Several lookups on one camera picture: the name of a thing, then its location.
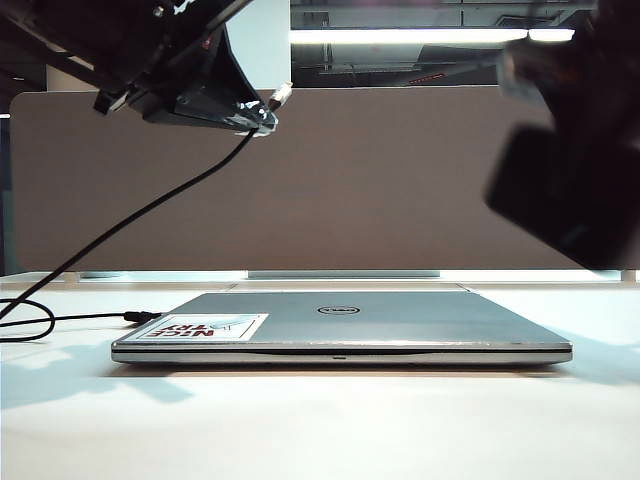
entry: white wall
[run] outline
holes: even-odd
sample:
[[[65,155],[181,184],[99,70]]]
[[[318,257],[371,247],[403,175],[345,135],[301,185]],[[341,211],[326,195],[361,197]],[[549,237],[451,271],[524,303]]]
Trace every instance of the white wall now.
[[[227,24],[231,49],[256,89],[291,80],[289,0],[253,0]]]

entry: silver laptop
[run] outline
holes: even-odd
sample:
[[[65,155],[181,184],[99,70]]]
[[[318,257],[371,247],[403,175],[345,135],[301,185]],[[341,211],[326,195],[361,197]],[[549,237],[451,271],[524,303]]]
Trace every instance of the silver laptop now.
[[[112,344],[126,363],[566,362],[569,341],[471,292],[211,293]]]

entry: dell logo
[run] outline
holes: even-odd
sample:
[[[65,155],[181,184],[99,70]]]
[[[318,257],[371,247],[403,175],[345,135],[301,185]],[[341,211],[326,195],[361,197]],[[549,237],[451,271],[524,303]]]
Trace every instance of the dell logo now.
[[[322,307],[318,311],[327,315],[351,315],[358,313],[360,309],[357,307]]]

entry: blurred black object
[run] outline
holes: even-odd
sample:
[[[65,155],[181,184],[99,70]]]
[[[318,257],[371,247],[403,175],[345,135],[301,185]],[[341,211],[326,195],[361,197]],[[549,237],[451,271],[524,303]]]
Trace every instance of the blurred black object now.
[[[487,203],[586,268],[637,268],[623,257],[640,226],[640,2],[599,7],[570,42],[505,49],[508,90],[543,99],[555,131],[516,129]]]
[[[2,0],[0,35],[98,87],[101,113],[128,103],[150,122],[267,134],[277,120],[225,28],[249,1]]]
[[[640,153],[599,145],[574,165],[565,150],[550,131],[519,129],[488,205],[586,268],[628,268],[624,253],[640,221]]]

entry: cable connector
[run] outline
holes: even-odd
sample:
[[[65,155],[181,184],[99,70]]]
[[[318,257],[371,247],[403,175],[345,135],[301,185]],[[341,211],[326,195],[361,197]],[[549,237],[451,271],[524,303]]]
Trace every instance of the cable connector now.
[[[151,312],[124,312],[124,319],[127,322],[133,322],[143,325],[150,320],[158,318],[160,315],[162,314]]]
[[[292,82],[284,82],[278,89],[273,92],[273,95],[269,98],[269,103],[267,106],[269,110],[275,112],[282,105],[284,105],[289,97],[293,93],[293,83]]]

